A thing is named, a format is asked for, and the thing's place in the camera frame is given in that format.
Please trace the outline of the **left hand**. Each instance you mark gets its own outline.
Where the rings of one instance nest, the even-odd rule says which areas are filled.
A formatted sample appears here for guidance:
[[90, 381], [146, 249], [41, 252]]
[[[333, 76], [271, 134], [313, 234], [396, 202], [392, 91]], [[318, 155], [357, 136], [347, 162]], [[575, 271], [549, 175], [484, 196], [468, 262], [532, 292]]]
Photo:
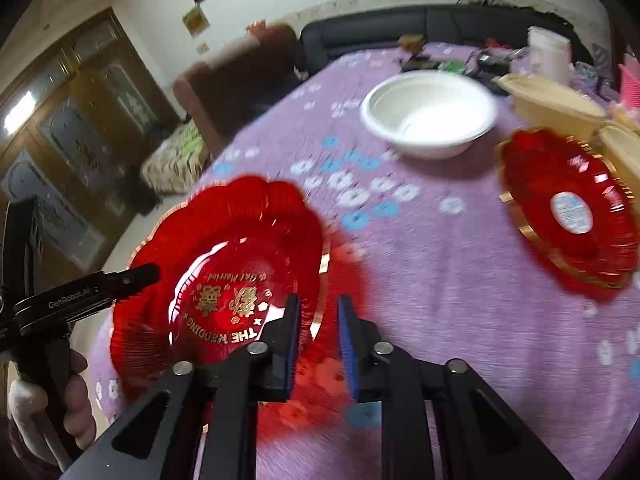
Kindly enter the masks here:
[[[70, 352], [73, 375], [66, 385], [64, 402], [67, 411], [64, 417], [65, 431], [70, 434], [78, 448], [85, 450], [96, 437], [96, 421], [93, 418], [85, 379], [80, 376], [88, 367], [86, 358], [79, 352]], [[15, 379], [9, 390], [9, 412], [28, 452], [46, 464], [56, 465], [56, 460], [46, 440], [36, 427], [34, 416], [43, 413], [48, 398], [43, 388]]]

